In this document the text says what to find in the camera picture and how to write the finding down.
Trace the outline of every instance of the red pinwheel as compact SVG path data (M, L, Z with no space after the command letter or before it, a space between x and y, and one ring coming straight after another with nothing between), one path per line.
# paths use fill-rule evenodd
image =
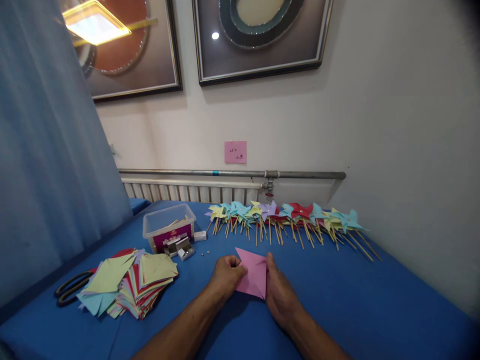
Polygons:
M309 216L310 216L310 213L313 211L314 209L314 206L313 205L309 205L307 207L303 207L302 205L296 203L296 202L292 202L290 204L290 206L293 208L292 212L291 212L291 217L292 219L295 219L296 217L303 217L303 218L306 218L306 219L309 219Z

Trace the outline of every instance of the radiator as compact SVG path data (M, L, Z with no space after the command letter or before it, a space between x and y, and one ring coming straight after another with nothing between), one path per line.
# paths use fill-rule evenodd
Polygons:
M249 204L258 201L261 182L207 181L183 179L143 179L122 177L121 181L129 198L191 201L201 203Z

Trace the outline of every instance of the pink sticky note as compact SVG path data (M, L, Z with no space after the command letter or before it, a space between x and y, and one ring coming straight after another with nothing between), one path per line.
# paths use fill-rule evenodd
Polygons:
M265 299L267 296L267 259L237 247L235 250L240 257L241 264L248 269L248 273L240 280L236 290Z
M225 141L225 164L246 164L247 142Z

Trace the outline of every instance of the scissors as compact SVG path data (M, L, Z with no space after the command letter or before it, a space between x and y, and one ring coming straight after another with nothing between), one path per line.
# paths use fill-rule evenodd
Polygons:
M75 293L80 289L83 289L85 285L89 283L90 277L95 274L96 270L97 269L95 268L79 273L77 276L72 277L66 283L61 285L53 294L53 296L58 299L56 305L59 308L63 308L76 302L78 298Z

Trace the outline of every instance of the framed picture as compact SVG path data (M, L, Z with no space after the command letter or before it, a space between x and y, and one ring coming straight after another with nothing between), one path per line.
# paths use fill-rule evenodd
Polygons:
M192 0L201 86L317 69L333 0Z
M172 0L58 0L95 102L182 90Z

